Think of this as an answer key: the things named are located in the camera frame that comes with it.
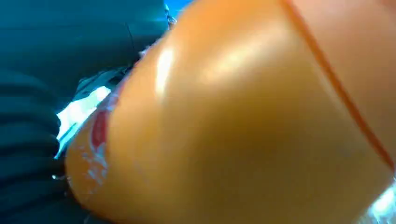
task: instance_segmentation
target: dark green fabric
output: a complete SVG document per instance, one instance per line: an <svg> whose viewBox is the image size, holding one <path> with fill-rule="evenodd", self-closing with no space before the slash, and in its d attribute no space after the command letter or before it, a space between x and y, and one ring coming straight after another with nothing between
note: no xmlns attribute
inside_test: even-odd
<svg viewBox="0 0 396 224"><path fill-rule="evenodd" d="M167 28L162 0L0 1L0 224L105 223L70 195L56 114L79 80L126 66Z"/></svg>

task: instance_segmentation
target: orange line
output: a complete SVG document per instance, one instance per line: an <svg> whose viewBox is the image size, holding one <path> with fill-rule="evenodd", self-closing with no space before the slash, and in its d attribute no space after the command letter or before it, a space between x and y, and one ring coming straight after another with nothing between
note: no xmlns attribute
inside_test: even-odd
<svg viewBox="0 0 396 224"><path fill-rule="evenodd" d="M326 57L323 51L318 46L317 41L309 32L308 26L305 23L304 19L298 13L297 7L290 1L290 0L283 0L285 9L290 13L292 20L295 24L300 28L300 31L304 38L306 39L310 49L314 53L318 63L325 71L327 78L329 79L330 83L333 85L334 89L336 90L338 96L344 102L347 110L349 111L352 118L355 120L356 124L363 132L363 134L367 137L369 143L374 148L374 150L379 154L379 156L384 160L384 162L392 169L395 170L395 164L388 154L388 152L383 147L382 143L376 137L376 135L370 130L367 123L365 122L364 118L360 114L357 107L354 105L352 100L350 99L348 93L344 90L342 84L337 79L337 76L331 67L331 65L326 60Z"/></svg>

